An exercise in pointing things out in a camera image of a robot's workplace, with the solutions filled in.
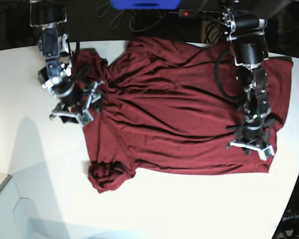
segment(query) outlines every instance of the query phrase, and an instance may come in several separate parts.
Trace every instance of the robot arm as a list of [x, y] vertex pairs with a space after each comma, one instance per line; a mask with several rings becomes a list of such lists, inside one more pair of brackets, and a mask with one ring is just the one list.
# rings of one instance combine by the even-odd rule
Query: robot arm
[[274, 149], [269, 145], [270, 128], [275, 121], [267, 95], [267, 74], [262, 62], [267, 60], [268, 47], [265, 39], [267, 21], [243, 11], [233, 12], [227, 7], [223, 12], [224, 24], [228, 29], [227, 41], [230, 42], [238, 67], [237, 77], [244, 89], [241, 125], [228, 127], [237, 130], [231, 146], [240, 147], [246, 154], [257, 151], [261, 160], [273, 156]]
[[39, 71], [38, 79], [47, 92], [60, 99], [50, 118], [58, 116], [63, 122], [75, 122], [83, 127], [93, 121], [90, 107], [98, 109], [97, 101], [101, 95], [96, 89], [102, 82], [94, 82], [82, 89], [78, 82], [88, 71], [83, 71], [85, 75], [73, 77], [72, 66], [78, 56], [80, 44], [77, 43], [75, 53], [72, 52], [68, 35], [59, 33], [58, 25], [66, 20], [66, 8], [61, 1], [30, 2], [30, 25], [42, 29], [38, 48], [45, 58], [45, 67]]
[[[267, 0], [257, 0], [257, 3], [256, 0], [234, 0], [233, 6], [242, 5], [243, 8], [234, 11], [232, 7], [226, 7], [223, 11], [223, 22], [227, 28], [224, 33], [232, 46], [235, 65], [238, 67], [236, 79], [242, 83], [244, 89], [244, 96], [240, 99], [244, 117], [240, 125], [227, 127], [236, 132], [234, 139], [226, 147], [242, 148], [246, 154], [251, 150], [257, 151], [261, 160], [267, 160], [275, 154], [269, 144], [270, 129], [275, 119], [271, 117], [272, 109], [266, 90], [267, 74], [262, 66], [262, 62], [268, 59], [264, 33], [267, 21], [261, 17], [271, 17], [290, 1], [273, 0], [275, 4], [271, 2], [267, 5]], [[50, 118], [58, 116], [63, 122], [76, 122], [83, 127], [93, 121], [90, 109], [98, 109], [97, 102], [101, 95], [97, 88], [102, 82], [94, 82], [82, 89], [78, 81], [82, 80], [84, 75], [71, 77], [79, 44], [77, 43], [76, 53], [73, 53], [68, 35], [60, 34], [57, 30], [57, 26], [67, 20], [63, 1], [31, 0], [30, 6], [30, 25], [42, 29], [38, 47], [45, 58], [46, 66], [39, 72], [39, 81], [52, 96], [60, 99]], [[217, 61], [227, 53], [230, 51], [223, 52]], [[68, 57], [67, 62], [61, 61], [61, 56], [64, 55]], [[224, 96], [233, 99], [225, 94], [220, 84], [218, 88]]]

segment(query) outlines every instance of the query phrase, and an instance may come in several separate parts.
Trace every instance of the electrical cable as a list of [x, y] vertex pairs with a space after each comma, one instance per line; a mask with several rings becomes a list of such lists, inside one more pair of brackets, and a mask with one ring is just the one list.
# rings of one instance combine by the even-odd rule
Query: electrical cable
[[280, 37], [284, 38], [285, 40], [283, 41], [278, 40], [278, 43], [286, 44], [286, 43], [295, 42], [295, 40], [298, 39], [299, 34], [297, 34], [296, 32], [290, 32], [289, 34], [279, 35], [278, 38]]
[[136, 14], [134, 14], [131, 10], [126, 10], [129, 14], [136, 17]]
[[216, 44], [217, 36], [219, 36], [219, 31], [216, 31], [211, 35], [210, 40], [212, 44]]
[[217, 85], [217, 88], [219, 89], [220, 93], [222, 94], [222, 96], [226, 97], [227, 99], [229, 100], [232, 100], [232, 101], [239, 101], [239, 98], [238, 97], [233, 97], [233, 96], [229, 96], [228, 94], [226, 94], [226, 92], [224, 91], [221, 83], [220, 83], [220, 80], [219, 80], [219, 64], [221, 63], [221, 59], [225, 56], [225, 55], [228, 55], [230, 53], [230, 50], [229, 49], [226, 49], [224, 51], [222, 51], [218, 58], [216, 59], [215, 61], [215, 66], [214, 66], [214, 76], [215, 76], [215, 83]]
[[135, 17], [133, 16], [133, 17], [131, 18], [131, 20], [130, 20], [130, 23], [129, 23], [130, 30], [133, 31], [133, 32], [142, 32], [142, 31], [146, 31], [146, 30], [149, 30], [149, 29], [155, 27], [157, 24], [160, 23], [160, 21], [162, 21], [163, 17], [162, 17], [161, 19], [159, 19], [157, 22], [155, 22], [154, 24], [152, 24], [151, 26], [145, 27], [145, 28], [143, 28], [143, 29], [141, 29], [141, 30], [135, 30], [135, 29], [132, 28], [132, 25], [131, 25], [131, 24], [132, 24], [132, 21], [133, 21], [134, 19], [135, 19]]
[[1, 11], [0, 15], [15, 9], [15, 7], [11, 7], [11, 5], [10, 5], [11, 3], [18, 5], [18, 4], [22, 3], [22, 0], [20, 0], [20, 1], [5, 1], [5, 2], [0, 1], [0, 5], [4, 4], [4, 5], [8, 6], [8, 9]]
[[217, 39], [217, 42], [215, 44], [219, 44], [220, 42], [222, 42], [224, 39], [223, 39], [223, 32], [222, 31], [219, 31], [219, 33], [217, 34], [216, 36], [216, 39]]
[[[215, 24], [214, 22], [212, 22], [210, 29], [207, 31], [207, 36], [209, 37], [212, 30], [214, 30], [217, 27], [217, 24]], [[210, 44], [214, 44], [213, 40], [212, 40], [212, 35], [210, 37]]]
[[[107, 2], [103, 5], [101, 5], [99, 8], [97, 8], [94, 12], [94, 16], [96, 18], [104, 18], [110, 11], [111, 9], [111, 2]], [[112, 21], [110, 22], [110, 27], [112, 30], [116, 30], [119, 26], [120, 26], [120, 23], [122, 21], [122, 18], [123, 18], [123, 15], [125, 13], [125, 10], [121, 10], [113, 19]]]
[[207, 0], [202, 0], [202, 3], [200, 4], [200, 6], [198, 7], [198, 9], [196, 9], [191, 15], [190, 17], [195, 17], [197, 16], [201, 11], [202, 9], [205, 7], [207, 3]]
[[218, 19], [216, 19], [216, 18], [214, 18], [214, 17], [212, 17], [212, 16], [208, 16], [208, 15], [206, 15], [205, 17], [202, 17], [201, 19], [202, 19], [202, 20], [209, 20], [209, 21], [216, 22], [216, 23], [218, 23], [218, 24], [224, 25], [223, 22], [221, 22], [220, 20], [218, 20]]
[[296, 42], [296, 44], [292, 48], [290, 48], [290, 49], [280, 49], [279, 47], [277, 47], [277, 49], [279, 51], [281, 51], [282, 53], [288, 53], [290, 51], [296, 50], [298, 47], [299, 47], [299, 38], [298, 38], [298, 41]]
[[[279, 29], [281, 29], [281, 28], [284, 28], [283, 26], [281, 26], [281, 27], [278, 27], [277, 29], [276, 29], [276, 31], [279, 31]], [[287, 29], [289, 32], [286, 32], [286, 33], [283, 33], [283, 34], [279, 34], [279, 32], [278, 32], [278, 37], [282, 37], [282, 38], [284, 38], [285, 36], [290, 36], [290, 35], [293, 35], [293, 37], [290, 39], [290, 40], [286, 40], [286, 41], [279, 41], [278, 40], [278, 43], [290, 43], [290, 42], [294, 42], [295, 41], [295, 39], [297, 39], [296, 37], [299, 37], [299, 32], [296, 32], [296, 31], [292, 31], [292, 30], [290, 30], [290, 29]]]
[[204, 40], [204, 44], [211, 44], [210, 40], [209, 40], [209, 36], [208, 36], [208, 29], [209, 26], [211, 26], [211, 22], [206, 26], [205, 28], [205, 40]]

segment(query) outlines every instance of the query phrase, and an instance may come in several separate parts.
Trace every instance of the black cable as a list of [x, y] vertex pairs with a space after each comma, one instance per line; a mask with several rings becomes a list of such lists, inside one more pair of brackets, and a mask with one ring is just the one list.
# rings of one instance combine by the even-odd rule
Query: black cable
[[[217, 26], [217, 24], [214, 23], [213, 27], [210, 29], [210, 31], [208, 32], [208, 35], [211, 34], [212, 30], [214, 30], [215, 28], [218, 28], [218, 31], [220, 31], [219, 27]], [[211, 44], [215, 44], [215, 41], [213, 40], [213, 37], [218, 33], [218, 31], [215, 31], [211, 37], [210, 37], [210, 41], [211, 41]]]
[[[279, 31], [279, 29], [281, 29], [281, 28], [285, 28], [285, 27], [284, 26], [278, 27], [276, 29], [276, 31]], [[299, 38], [296, 38], [296, 37], [299, 37], [299, 32], [296, 32], [296, 31], [291, 30], [291, 29], [287, 29], [287, 31], [288, 32], [282, 33], [282, 34], [278, 33], [278, 37], [290, 36], [291, 34], [294, 35], [295, 37], [291, 38], [289, 40], [285, 40], [285, 41], [284, 40], [283, 41], [279, 41], [278, 40], [278, 43], [282, 43], [282, 44], [284, 44], [284, 43], [291, 43], [291, 42], [295, 42], [295, 40], [299, 39]]]
[[211, 35], [210, 39], [211, 39], [212, 44], [216, 44], [216, 40], [217, 40], [217, 36], [218, 36], [218, 35], [219, 35], [219, 31], [216, 31], [216, 32], [214, 32], [214, 33]]
[[295, 42], [297, 39], [299, 39], [299, 34], [294, 32], [294, 34], [291, 37], [290, 37], [290, 34], [279, 35], [278, 37], [284, 38], [284, 40], [282, 40], [282, 41], [278, 40], [278, 43], [285, 44], [285, 43]]
[[155, 11], [155, 13], [157, 14], [157, 16], [158, 16], [158, 20], [155, 22], [155, 23], [153, 23], [152, 25], [150, 25], [150, 26], [147, 26], [147, 27], [145, 27], [145, 24], [144, 24], [144, 22], [142, 21], [141, 22], [141, 25], [143, 26], [143, 29], [140, 29], [140, 30], [136, 30], [136, 29], [134, 29], [134, 28], [132, 28], [132, 22], [133, 22], [133, 20], [137, 20], [137, 16], [138, 16], [138, 14], [136, 13], [135, 14], [135, 16], [133, 16], [132, 18], [131, 18], [131, 20], [130, 20], [130, 23], [129, 23], [129, 27], [130, 27], [130, 30], [131, 31], [133, 31], [133, 32], [142, 32], [142, 31], [146, 31], [146, 30], [149, 30], [149, 29], [151, 29], [151, 28], [153, 28], [153, 27], [155, 27], [155, 26], [157, 26], [169, 13], [174, 13], [174, 12], [169, 12], [169, 13], [165, 13], [164, 11], [161, 11], [161, 10], [157, 10], [157, 11]]
[[213, 24], [212, 22], [208, 23], [208, 25], [205, 28], [205, 40], [204, 40], [205, 44], [211, 44], [211, 41], [209, 40], [208, 32], [209, 32], [209, 27], [211, 27], [212, 24]]
[[131, 14], [133, 17], [136, 17], [136, 14], [134, 14], [131, 10], [126, 10], [129, 14]]
[[222, 31], [219, 31], [219, 33], [216, 36], [216, 39], [217, 39], [216, 44], [219, 44], [220, 42], [223, 41], [223, 32]]
[[99, 8], [97, 8], [94, 12], [94, 16], [96, 18], [104, 18], [109, 13], [110, 9], [111, 9], [111, 2], [109, 1], [109, 2], [101, 5]]
[[282, 53], [288, 53], [290, 51], [296, 50], [298, 47], [299, 47], [299, 39], [298, 39], [297, 43], [291, 49], [283, 50], [283, 49], [280, 49], [279, 47], [277, 47], [277, 49], [279, 51], [281, 51]]
[[221, 83], [220, 83], [220, 80], [219, 80], [219, 73], [218, 73], [218, 66], [221, 62], [221, 59], [225, 56], [225, 55], [228, 55], [230, 53], [230, 50], [229, 49], [226, 49], [224, 51], [222, 51], [218, 58], [216, 59], [216, 62], [215, 62], [215, 66], [214, 66], [214, 76], [215, 76], [215, 83], [217, 85], [217, 88], [219, 89], [220, 93], [222, 94], [222, 96], [226, 97], [227, 99], [229, 100], [232, 100], [232, 101], [239, 101], [239, 98], [238, 97], [233, 97], [233, 96], [229, 96], [228, 94], [226, 94], [226, 92], [224, 91]]
[[202, 2], [201, 2], [201, 4], [200, 4], [200, 6], [198, 7], [198, 9], [196, 9], [196, 10], [191, 14], [191, 17], [195, 17], [195, 16], [197, 16], [197, 15], [200, 13], [200, 11], [202, 11], [202, 9], [205, 7], [206, 3], [207, 3], [207, 0], [202, 0]]
[[208, 20], [208, 21], [216, 22], [216, 23], [220, 24], [221, 26], [224, 25], [223, 22], [221, 22], [220, 20], [218, 20], [212, 16], [209, 16], [209, 15], [205, 15], [205, 17], [200, 18], [200, 20]]
[[18, 5], [18, 4], [22, 3], [22, 0], [20, 0], [20, 1], [6, 1], [6, 2], [1, 2], [0, 1], [0, 5], [4, 4], [4, 5], [8, 6], [8, 9], [6, 9], [4, 11], [1, 11], [0, 15], [6, 13], [8, 11], [11, 11], [11, 10], [15, 9], [15, 7], [11, 7], [11, 5], [10, 5], [11, 3], [14, 3], [14, 4]]
[[206, 31], [206, 36], [208, 37], [208, 41], [210, 44], [212, 44], [210, 33], [215, 28], [215, 24], [211, 22], [209, 29]]

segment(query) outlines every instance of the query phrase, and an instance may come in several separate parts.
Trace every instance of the red t-shirt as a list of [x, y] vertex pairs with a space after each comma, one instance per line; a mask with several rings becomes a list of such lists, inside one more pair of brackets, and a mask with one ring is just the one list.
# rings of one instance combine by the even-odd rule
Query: red t-shirt
[[[93, 113], [95, 120], [83, 128], [92, 163], [88, 177], [100, 193], [117, 189], [138, 167], [198, 175], [268, 172], [272, 158], [261, 161], [254, 151], [246, 156], [240, 148], [225, 149], [233, 139], [226, 126], [243, 118], [214, 81], [214, 62], [228, 47], [139, 37], [109, 67], [97, 54], [80, 53], [77, 65], [93, 68], [88, 81], [105, 82], [102, 112]], [[263, 65], [278, 119], [270, 137], [276, 150], [276, 132], [288, 112], [293, 64], [270, 59]], [[232, 62], [219, 66], [222, 86], [233, 96], [242, 89], [236, 71]]]

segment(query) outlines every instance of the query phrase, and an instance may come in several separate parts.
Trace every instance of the white table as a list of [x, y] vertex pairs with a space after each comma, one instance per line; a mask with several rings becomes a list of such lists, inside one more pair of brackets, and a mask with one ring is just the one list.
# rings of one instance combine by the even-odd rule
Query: white table
[[[96, 48], [111, 63], [125, 44], [81, 47]], [[28, 213], [41, 219], [48, 238], [270, 239], [299, 174], [299, 59], [293, 62], [288, 117], [269, 174], [137, 169], [118, 190], [98, 194], [85, 174], [81, 128], [49, 120], [57, 100], [37, 81], [44, 66], [37, 48], [0, 51], [0, 172], [11, 174], [20, 195], [33, 201]]]

